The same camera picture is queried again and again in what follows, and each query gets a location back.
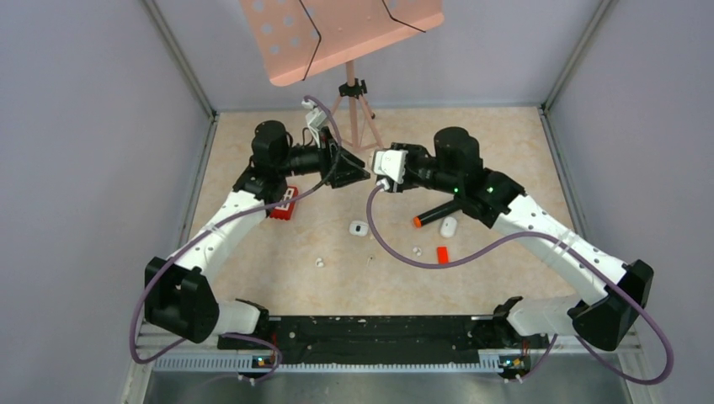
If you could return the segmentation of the white charging case gold trim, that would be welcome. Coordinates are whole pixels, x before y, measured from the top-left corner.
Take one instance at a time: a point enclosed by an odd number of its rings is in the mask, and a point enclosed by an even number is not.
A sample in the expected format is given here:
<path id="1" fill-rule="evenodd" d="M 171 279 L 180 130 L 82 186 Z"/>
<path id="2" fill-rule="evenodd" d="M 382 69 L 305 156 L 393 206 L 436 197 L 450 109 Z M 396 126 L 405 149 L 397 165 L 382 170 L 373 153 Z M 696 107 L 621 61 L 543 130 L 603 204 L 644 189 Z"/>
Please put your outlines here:
<path id="1" fill-rule="evenodd" d="M 369 232 L 369 224 L 364 221 L 351 221 L 349 224 L 349 233 L 353 236 L 367 237 Z"/>

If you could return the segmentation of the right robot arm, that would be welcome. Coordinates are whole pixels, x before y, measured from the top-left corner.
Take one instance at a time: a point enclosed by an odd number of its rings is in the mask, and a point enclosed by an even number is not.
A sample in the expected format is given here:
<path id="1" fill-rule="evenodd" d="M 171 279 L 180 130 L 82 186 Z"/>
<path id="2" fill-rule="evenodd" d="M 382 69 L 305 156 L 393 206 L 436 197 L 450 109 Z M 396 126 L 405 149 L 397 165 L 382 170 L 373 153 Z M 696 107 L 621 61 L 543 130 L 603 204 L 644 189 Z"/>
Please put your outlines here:
<path id="1" fill-rule="evenodd" d="M 613 351 L 639 317 L 632 304 L 647 304 L 653 282 L 648 264 L 615 258 L 546 213 L 522 185 L 484 166 L 480 144 L 466 129 L 437 131 L 433 153 L 394 142 L 375 152 L 371 166 L 393 193 L 424 188 L 451 194 L 458 210 L 519 242 L 573 288 L 574 295 L 566 297 L 515 302 L 493 324 L 503 346 L 546 333 L 580 337 Z"/>

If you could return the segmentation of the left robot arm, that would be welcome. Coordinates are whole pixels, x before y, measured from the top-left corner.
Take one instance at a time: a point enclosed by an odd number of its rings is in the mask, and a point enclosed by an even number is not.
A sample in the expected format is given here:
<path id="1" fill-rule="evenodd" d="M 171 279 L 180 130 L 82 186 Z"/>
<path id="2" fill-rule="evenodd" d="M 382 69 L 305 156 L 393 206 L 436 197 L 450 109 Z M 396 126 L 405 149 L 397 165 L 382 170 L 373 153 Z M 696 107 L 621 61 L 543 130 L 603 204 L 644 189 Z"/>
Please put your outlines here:
<path id="1" fill-rule="evenodd" d="M 267 311 L 247 300 L 220 301 L 212 284 L 241 240 L 285 199 L 287 179 L 317 173 L 333 189 L 369 179 L 365 163 L 341 147 L 327 127 L 311 145 L 295 145 L 284 124 L 258 124 L 248 166 L 221 208 L 170 258 L 153 258 L 145 269 L 149 289 L 146 322 L 192 343 L 237 333 L 250 348 L 269 340 Z"/>

